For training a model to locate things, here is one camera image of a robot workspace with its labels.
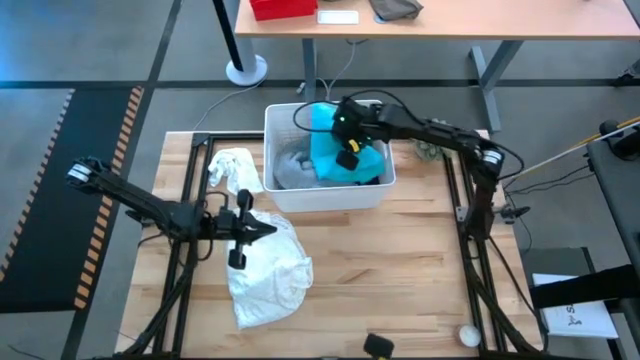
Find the white plastic bin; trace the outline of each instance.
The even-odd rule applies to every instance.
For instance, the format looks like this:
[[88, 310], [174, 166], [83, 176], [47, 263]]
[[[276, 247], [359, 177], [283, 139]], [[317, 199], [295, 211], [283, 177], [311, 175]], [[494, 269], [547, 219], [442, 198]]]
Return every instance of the white plastic bin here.
[[[358, 100], [358, 103], [370, 105], [380, 102]], [[277, 188], [273, 178], [276, 154], [288, 142], [309, 135], [293, 124], [293, 112], [303, 104], [277, 104], [265, 110], [263, 184], [267, 194], [283, 212], [367, 209], [378, 206], [396, 182], [391, 147], [382, 141], [373, 143], [373, 147], [384, 157], [385, 171], [378, 177], [379, 185], [290, 190]], [[302, 126], [311, 127], [311, 106], [302, 109], [296, 120]]]

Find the red box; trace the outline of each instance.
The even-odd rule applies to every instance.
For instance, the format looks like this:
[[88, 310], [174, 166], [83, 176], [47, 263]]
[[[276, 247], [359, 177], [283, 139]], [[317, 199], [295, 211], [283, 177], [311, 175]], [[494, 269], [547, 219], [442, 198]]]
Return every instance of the red box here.
[[318, 0], [250, 0], [256, 20], [313, 15]]

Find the orange and black striped edge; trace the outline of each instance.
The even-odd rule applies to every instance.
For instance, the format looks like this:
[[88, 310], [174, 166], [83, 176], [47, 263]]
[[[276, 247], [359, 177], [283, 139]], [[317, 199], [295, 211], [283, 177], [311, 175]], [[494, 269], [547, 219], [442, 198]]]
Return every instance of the orange and black striped edge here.
[[[0, 282], [2, 282], [5, 278], [5, 273], [8, 271], [9, 266], [11, 264], [11, 258], [15, 253], [15, 250], [18, 246], [18, 242], [20, 239], [20, 234], [22, 234], [22, 228], [25, 226], [29, 211], [31, 210], [31, 205], [35, 196], [38, 192], [38, 187], [40, 186], [40, 182], [42, 181], [42, 177], [47, 168], [47, 164], [49, 163], [49, 157], [53, 151], [53, 148], [56, 144], [56, 139], [58, 138], [58, 133], [60, 132], [60, 128], [62, 127], [62, 123], [64, 121], [64, 116], [67, 113], [67, 108], [69, 107], [69, 103], [73, 97], [74, 89], [71, 89], [67, 94], [64, 105], [62, 106], [62, 110], [60, 111], [60, 115], [58, 117], [58, 121], [53, 130], [53, 134], [51, 135], [51, 139], [49, 141], [49, 145], [47, 146], [47, 150], [44, 154], [44, 159], [40, 164], [40, 169], [36, 174], [36, 178], [33, 182], [33, 187], [29, 190], [29, 195], [27, 196], [27, 203], [20, 215], [20, 219], [18, 220], [18, 225], [15, 228], [13, 233], [11, 242], [9, 244], [9, 250], [5, 254], [2, 259], [2, 263], [0, 264]], [[125, 111], [125, 115], [122, 120], [122, 127], [120, 128], [120, 134], [118, 137], [118, 142], [116, 145], [116, 149], [113, 154], [113, 159], [111, 160], [111, 170], [120, 175], [122, 164], [124, 162], [124, 157], [127, 151], [127, 146], [129, 144], [129, 136], [131, 135], [133, 124], [136, 120], [136, 115], [138, 113], [138, 106], [140, 105], [140, 99], [142, 98], [142, 94], [144, 89], [141, 87], [135, 87], [131, 90], [131, 94], [129, 95], [129, 102], [127, 104], [127, 110]], [[90, 292], [93, 287], [94, 276], [96, 273], [97, 263], [100, 259], [102, 251], [102, 244], [104, 241], [105, 232], [108, 225], [109, 214], [111, 213], [111, 207], [113, 202], [106, 196], [102, 197], [102, 203], [100, 205], [100, 209], [98, 211], [98, 216], [96, 217], [95, 225], [93, 228], [93, 235], [91, 237], [91, 241], [89, 243], [89, 249], [87, 251], [87, 259], [84, 262], [84, 269], [80, 274], [80, 279], [78, 283], [78, 289], [76, 298], [74, 300], [74, 305], [78, 309], [84, 309], [87, 305]]]
[[[124, 157], [129, 145], [129, 136], [133, 129], [133, 124], [136, 121], [136, 115], [138, 114], [138, 106], [140, 105], [140, 99], [144, 89], [141, 87], [135, 87], [129, 94], [129, 102], [127, 104], [127, 110], [125, 111], [122, 119], [122, 127], [120, 128], [120, 134], [118, 136], [118, 142], [116, 149], [113, 153], [113, 159], [111, 160], [111, 171], [120, 175], [122, 171], [122, 164], [124, 163]], [[87, 251], [87, 258], [84, 262], [84, 269], [80, 274], [80, 280], [78, 282], [78, 289], [76, 292], [76, 298], [74, 305], [78, 309], [84, 309], [87, 306], [89, 300], [90, 289], [93, 289], [94, 276], [96, 273], [96, 266], [100, 260], [102, 254], [102, 244], [106, 233], [107, 225], [109, 223], [109, 215], [111, 214], [111, 207], [113, 201], [106, 196], [102, 197], [102, 203], [98, 210], [96, 217], [96, 223], [93, 227], [93, 234], [91, 241], [89, 242], [89, 249]]]
[[64, 105], [62, 105], [62, 110], [60, 110], [60, 115], [58, 115], [58, 121], [56, 122], [56, 126], [53, 129], [53, 134], [51, 135], [51, 139], [49, 140], [49, 145], [47, 145], [47, 151], [44, 153], [44, 158], [42, 159], [42, 163], [40, 164], [40, 169], [36, 173], [36, 179], [33, 181], [33, 186], [31, 190], [29, 190], [29, 195], [27, 195], [27, 203], [22, 210], [22, 214], [20, 214], [20, 219], [18, 220], [18, 225], [16, 225], [15, 230], [13, 231], [11, 242], [9, 243], [9, 250], [4, 255], [2, 259], [2, 264], [0, 265], [0, 282], [4, 280], [5, 273], [9, 270], [9, 266], [11, 265], [11, 258], [16, 251], [18, 246], [18, 240], [20, 239], [20, 234], [22, 234], [22, 228], [27, 222], [27, 217], [29, 216], [29, 211], [31, 211], [31, 205], [33, 204], [33, 200], [35, 199], [36, 194], [38, 193], [38, 188], [40, 187], [40, 182], [42, 181], [42, 177], [47, 169], [47, 164], [49, 163], [49, 157], [51, 156], [51, 152], [53, 151], [53, 147], [56, 145], [56, 139], [58, 138], [58, 132], [60, 131], [60, 127], [62, 126], [62, 122], [64, 121], [64, 116], [67, 113], [67, 108], [69, 107], [69, 103], [71, 102], [71, 98], [73, 97], [73, 93], [75, 89], [69, 90], [67, 97], [64, 100]]

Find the desk leg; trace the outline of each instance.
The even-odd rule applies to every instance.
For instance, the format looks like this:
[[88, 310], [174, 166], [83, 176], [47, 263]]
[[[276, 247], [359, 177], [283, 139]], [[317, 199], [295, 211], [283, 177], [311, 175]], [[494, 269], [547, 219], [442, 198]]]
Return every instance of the desk leg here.
[[469, 56], [476, 65], [478, 71], [478, 83], [484, 97], [484, 106], [489, 119], [489, 131], [494, 133], [502, 129], [500, 125], [500, 115], [498, 114], [498, 106], [493, 93], [500, 76], [507, 68], [511, 59], [516, 55], [523, 41], [505, 40], [500, 44], [498, 51], [487, 65], [484, 55], [479, 46], [471, 47]]
[[304, 62], [304, 101], [316, 99], [316, 44], [313, 39], [302, 39]]
[[239, 86], [251, 86], [267, 76], [267, 61], [253, 51], [249, 38], [236, 38], [233, 28], [238, 19], [240, 2], [237, 0], [213, 0], [220, 28], [227, 43], [231, 61], [227, 64], [227, 78]]

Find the desk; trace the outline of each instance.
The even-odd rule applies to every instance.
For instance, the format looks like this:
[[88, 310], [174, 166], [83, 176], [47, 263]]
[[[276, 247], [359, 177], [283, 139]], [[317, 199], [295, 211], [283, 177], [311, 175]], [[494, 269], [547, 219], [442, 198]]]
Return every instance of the desk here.
[[[318, 1], [319, 10], [356, 10], [357, 25], [319, 25], [315, 16], [258, 22], [249, 0], [240, 0], [236, 34], [302, 38], [306, 84], [316, 83], [313, 38], [426, 38], [504, 40], [487, 64], [480, 47], [469, 55], [491, 131], [501, 128], [493, 88], [524, 40], [640, 39], [640, 29], [624, 0], [421, 0], [415, 20], [378, 24], [368, 0]], [[315, 100], [315, 86], [305, 87]]]
[[[155, 195], [180, 199], [192, 134], [167, 133]], [[238, 146], [251, 151], [262, 172], [261, 141], [219, 142], [214, 150]], [[397, 182], [379, 207], [284, 214], [314, 265], [314, 285], [293, 315], [239, 331], [227, 288], [226, 246], [217, 242], [212, 257], [195, 271], [181, 355], [365, 357], [362, 345], [368, 331], [395, 341], [397, 357], [476, 355], [454, 337], [456, 328], [471, 323], [471, 317], [443, 163], [421, 162], [408, 142], [394, 142], [393, 154]], [[226, 184], [216, 190], [226, 190]], [[207, 200], [212, 211], [220, 205], [215, 195]], [[502, 193], [496, 194], [496, 202], [504, 202]], [[256, 196], [255, 208], [278, 212], [265, 194]], [[143, 236], [155, 233], [157, 229], [147, 229]], [[496, 224], [493, 236], [526, 289], [512, 227]], [[204, 254], [208, 245], [200, 243]], [[158, 309], [169, 250], [162, 238], [138, 250], [117, 351], [132, 343], [126, 336], [137, 336]], [[489, 258], [500, 305], [532, 344], [540, 344], [535, 319], [492, 250]], [[175, 324], [175, 309], [173, 315], [169, 328]], [[483, 315], [489, 326], [486, 309]]]

